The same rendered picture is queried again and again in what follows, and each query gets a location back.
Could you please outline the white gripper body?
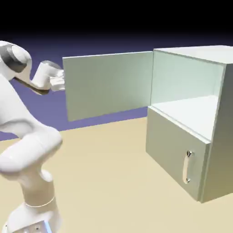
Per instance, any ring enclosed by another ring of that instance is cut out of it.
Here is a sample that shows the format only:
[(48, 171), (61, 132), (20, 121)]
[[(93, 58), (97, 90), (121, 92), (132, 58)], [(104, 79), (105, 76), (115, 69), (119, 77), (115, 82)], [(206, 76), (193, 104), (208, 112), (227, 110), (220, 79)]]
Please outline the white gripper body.
[(50, 85), (52, 91), (64, 91), (65, 79), (64, 76), (55, 76), (50, 78)]

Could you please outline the pale green wide cabinet door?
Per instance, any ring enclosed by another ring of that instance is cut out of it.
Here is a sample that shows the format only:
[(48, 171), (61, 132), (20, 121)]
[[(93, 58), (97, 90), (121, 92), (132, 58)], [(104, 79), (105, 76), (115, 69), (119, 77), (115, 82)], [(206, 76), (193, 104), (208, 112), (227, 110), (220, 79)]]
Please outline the pale green wide cabinet door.
[(148, 106), (153, 52), (63, 58), (69, 121)]

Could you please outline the pale green cabinet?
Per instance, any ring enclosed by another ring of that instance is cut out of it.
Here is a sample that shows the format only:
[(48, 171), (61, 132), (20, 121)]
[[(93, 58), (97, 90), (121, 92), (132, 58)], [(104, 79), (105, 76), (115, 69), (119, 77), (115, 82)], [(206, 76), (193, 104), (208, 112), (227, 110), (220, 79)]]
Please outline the pale green cabinet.
[(211, 142), (199, 202), (233, 193), (233, 46), (155, 49), (150, 106)]

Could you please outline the pale green handled cabinet door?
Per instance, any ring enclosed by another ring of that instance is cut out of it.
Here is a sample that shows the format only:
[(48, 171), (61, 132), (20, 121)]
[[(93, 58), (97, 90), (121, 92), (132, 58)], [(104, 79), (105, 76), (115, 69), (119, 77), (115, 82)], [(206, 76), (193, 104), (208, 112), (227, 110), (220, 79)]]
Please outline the pale green handled cabinet door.
[[(206, 159), (211, 142), (167, 114), (147, 111), (146, 152), (196, 201), (201, 201)], [(183, 161), (190, 150), (188, 184), (182, 180)]]

